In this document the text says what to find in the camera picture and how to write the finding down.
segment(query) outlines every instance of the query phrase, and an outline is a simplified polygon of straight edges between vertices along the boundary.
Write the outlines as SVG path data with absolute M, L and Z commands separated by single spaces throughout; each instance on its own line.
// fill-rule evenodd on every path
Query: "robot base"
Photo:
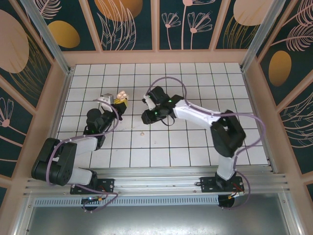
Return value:
M 224 190 L 222 190 L 216 184 L 216 177 L 201 177 L 200 182 L 196 183 L 197 186 L 201 187 L 202 192 L 232 192 L 245 191 L 243 179 L 240 176 L 234 176 L 227 181 Z
M 105 192 L 113 192 L 114 190 L 114 179 L 97 179 L 96 187 L 94 190 L 102 191 L 104 189 Z M 69 192 L 71 195 L 99 195 L 98 193 L 93 193 L 87 191 L 85 189 L 79 188 L 77 186 L 70 189 Z

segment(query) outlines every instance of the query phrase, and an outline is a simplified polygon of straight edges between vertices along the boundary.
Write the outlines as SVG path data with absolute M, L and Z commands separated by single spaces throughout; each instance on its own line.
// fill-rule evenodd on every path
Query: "wall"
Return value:
M 15 1 L 0 1 L 0 234 L 8 234 L 65 74 Z
M 121 5 L 118 0 L 35 3 L 73 66 L 241 62 L 272 0 L 122 0 Z
M 288 1 L 247 71 L 279 172 L 313 233 L 313 1 Z

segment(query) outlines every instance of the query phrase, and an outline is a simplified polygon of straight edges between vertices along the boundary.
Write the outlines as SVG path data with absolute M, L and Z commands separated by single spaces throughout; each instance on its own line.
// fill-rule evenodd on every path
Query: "white grid floor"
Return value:
M 82 135 L 88 110 L 99 107 L 92 100 L 101 94 L 116 96 L 125 90 L 130 97 L 123 121 L 107 135 L 102 149 L 77 156 L 77 167 L 218 164 L 218 153 L 213 147 L 210 131 L 180 119 L 170 127 L 161 122 L 152 125 L 142 123 L 141 114 L 148 108 L 142 103 L 142 96 L 152 82 L 163 76 L 181 79 L 187 86 L 188 100 L 196 105 L 215 111 L 230 109 L 252 113 L 237 63 L 77 65 L 59 127 L 59 139 Z M 156 85 L 163 87 L 170 97 L 183 94 L 176 81 L 167 79 Z M 239 117 L 239 120 L 247 135 L 245 144 L 254 142 L 259 137 L 255 121 L 248 117 Z M 242 153 L 237 164 L 267 165 L 262 145 Z

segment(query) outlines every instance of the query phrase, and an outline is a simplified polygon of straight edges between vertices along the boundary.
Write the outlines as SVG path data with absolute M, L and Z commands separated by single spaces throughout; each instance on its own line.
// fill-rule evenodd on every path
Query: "vent grille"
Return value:
M 112 197 L 103 201 L 91 202 L 86 206 L 103 205 Z M 81 207 L 82 198 L 37 198 L 34 207 Z M 144 196 L 120 197 L 109 206 L 174 206 L 174 205 L 216 205 L 218 195 L 199 196 Z

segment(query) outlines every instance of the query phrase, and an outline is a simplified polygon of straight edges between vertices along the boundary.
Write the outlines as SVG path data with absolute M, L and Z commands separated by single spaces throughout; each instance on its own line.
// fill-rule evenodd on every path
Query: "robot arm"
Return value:
M 234 153 L 242 146 L 246 137 L 238 120 L 232 117 L 217 117 L 192 109 L 187 105 L 184 98 L 174 95 L 170 98 L 161 87 L 155 87 L 144 96 L 143 102 L 149 107 L 144 111 L 141 118 L 145 124 L 152 124 L 167 116 L 191 121 L 207 130 L 211 130 L 212 139 L 216 151 L 219 153 L 219 167 L 216 173 L 216 183 L 224 188 L 234 175 Z M 213 114 L 221 114 L 204 109 L 197 105 L 192 106 L 199 110 Z
M 122 91 L 113 100 L 113 95 L 105 94 L 99 98 L 110 104 L 117 111 L 115 112 L 108 105 L 102 105 L 103 113 L 99 109 L 91 109 L 87 113 L 87 125 L 84 129 L 84 135 L 94 135 L 106 132 L 112 125 L 115 118 L 122 120 L 122 115 L 127 108 L 127 94 Z M 74 160 L 86 152 L 95 151 L 101 148 L 105 141 L 105 135 L 96 137 L 84 137 L 63 143 L 57 150 L 49 171 L 49 181 L 53 184 L 64 186 L 66 184 L 80 184 L 95 189 L 97 183 L 97 174 L 94 171 L 74 168 Z M 52 151 L 60 140 L 48 138 L 31 171 L 32 178 L 45 181 L 48 162 Z

